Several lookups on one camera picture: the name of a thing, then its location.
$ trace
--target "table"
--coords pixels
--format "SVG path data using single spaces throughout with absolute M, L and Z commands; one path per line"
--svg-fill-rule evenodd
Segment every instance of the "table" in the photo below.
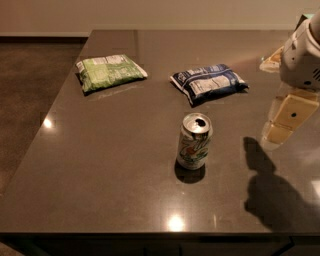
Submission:
M 59 235 L 123 235 L 129 244 L 134 237 L 250 237 L 266 239 L 272 251 L 287 236 L 319 235 L 319 111 L 276 151 L 258 143 L 280 86 L 279 75 L 259 64 L 289 35 L 93 31 L 78 60 L 124 53 L 149 77 L 84 96 L 76 67 L 70 71 L 46 116 L 52 127 L 41 126 L 0 201 L 2 239 L 37 238 L 48 253 L 58 249 L 46 242 Z M 192 108 L 169 82 L 175 72 L 219 63 L 250 89 Z M 213 123 L 209 157 L 198 172 L 175 163 L 180 125 L 191 112 Z

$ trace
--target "floor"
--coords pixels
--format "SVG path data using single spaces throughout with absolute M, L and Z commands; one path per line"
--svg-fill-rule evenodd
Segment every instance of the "floor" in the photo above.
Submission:
M 0 37 L 0 201 L 84 42 Z M 18 255 L 0 243 L 0 256 Z

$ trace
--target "can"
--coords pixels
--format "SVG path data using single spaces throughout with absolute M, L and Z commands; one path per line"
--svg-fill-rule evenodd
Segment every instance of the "can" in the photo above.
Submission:
M 210 119 L 201 113 L 184 117 L 180 129 L 177 162 L 188 170 L 201 168 L 209 152 L 212 137 Z

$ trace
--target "green chip bag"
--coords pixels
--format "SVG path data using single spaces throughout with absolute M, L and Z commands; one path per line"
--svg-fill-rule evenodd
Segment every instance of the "green chip bag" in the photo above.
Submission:
M 124 84 L 148 75 L 126 55 L 85 59 L 76 64 L 82 90 L 88 95 L 96 90 Z

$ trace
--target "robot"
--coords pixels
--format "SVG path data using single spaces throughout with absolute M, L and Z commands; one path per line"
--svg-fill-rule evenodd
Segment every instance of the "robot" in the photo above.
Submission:
M 302 16 L 285 45 L 260 69 L 279 72 L 281 87 L 272 103 L 262 131 L 261 147 L 279 148 L 319 107 L 320 9 L 310 18 Z

